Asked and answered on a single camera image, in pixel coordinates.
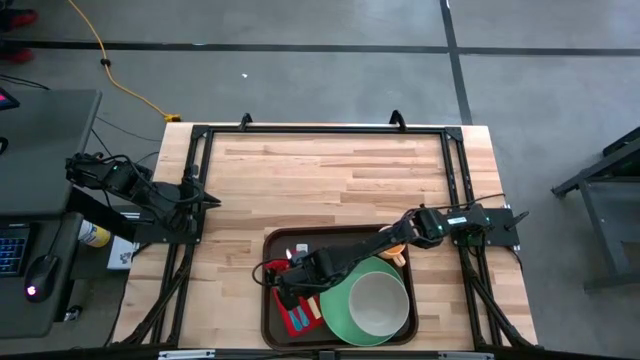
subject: blue object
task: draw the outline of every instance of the blue object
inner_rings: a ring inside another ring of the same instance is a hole
[[[302,321],[302,327],[309,326],[309,319],[307,318],[307,315],[304,313],[302,308],[298,306],[296,309],[298,309],[298,315],[300,315],[300,321]]]
[[[302,331],[302,324],[300,324],[300,321],[298,320],[296,315],[293,313],[293,310],[289,310],[287,312],[289,313],[289,318],[293,323],[293,328],[296,329],[296,331]]]

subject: concrete floor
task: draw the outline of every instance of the concrete floor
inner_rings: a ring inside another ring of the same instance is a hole
[[[437,0],[77,0],[106,41],[446,46]],[[22,0],[42,18],[12,36],[92,40],[62,0]],[[635,0],[450,0],[459,46],[638,48]],[[149,138],[164,123],[110,86],[93,50],[36,50],[0,73],[54,89],[103,91],[99,114]],[[446,54],[110,51],[115,76],[185,121],[460,124]],[[549,189],[594,162],[603,146],[638,126],[639,57],[462,56],[474,124],[488,125],[508,201],[530,210],[519,225],[524,276],[541,345],[640,357],[640,289],[586,295],[603,257],[578,194]],[[9,90],[12,84],[2,84]],[[114,153],[156,151],[96,122]],[[88,151],[101,150],[91,139]],[[154,161],[147,165],[153,167]],[[43,339],[0,342],[0,352],[102,345],[124,276],[86,284],[82,320]]]

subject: wooden table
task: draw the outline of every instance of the wooden table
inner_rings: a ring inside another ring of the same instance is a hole
[[[192,125],[167,125],[156,181],[179,182]],[[501,193],[488,128],[462,129],[475,196]],[[457,159],[453,146],[452,154]],[[222,207],[209,210],[196,248],[180,346],[266,348],[260,287],[250,275],[261,260],[265,236],[280,227],[392,223],[423,202],[448,205],[443,166],[440,140],[430,135],[217,134],[206,191],[220,198]],[[485,207],[503,203],[501,197],[482,201]],[[157,299],[167,248],[152,245],[135,258],[114,341],[129,335]],[[487,259],[496,301],[535,343],[516,259],[492,247]],[[394,349],[472,349],[460,261],[451,242],[431,250],[413,247],[411,265],[419,331]],[[484,306],[479,310],[489,339]],[[172,305],[167,314],[172,315]]]

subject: plastic tray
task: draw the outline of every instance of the plastic tray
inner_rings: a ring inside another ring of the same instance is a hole
[[[296,244],[308,244],[309,251],[314,251],[315,249],[329,245],[352,244],[374,235],[384,226],[386,226],[386,224],[276,230],[265,239],[262,257],[264,260],[285,258],[285,250],[295,250]],[[382,344],[383,346],[405,344],[409,342],[418,331],[418,312],[416,311],[416,298],[413,291],[411,260],[409,258],[408,246],[402,254],[407,260],[407,264],[401,269],[398,269],[392,261],[388,261],[388,263],[398,270],[407,289],[407,294],[409,295],[409,316],[402,328],[391,339]],[[323,324],[308,334],[290,337],[278,312],[273,295],[271,291],[266,288],[262,289],[261,332],[264,341],[273,349],[280,351],[353,347],[353,345],[335,336],[326,324]]]

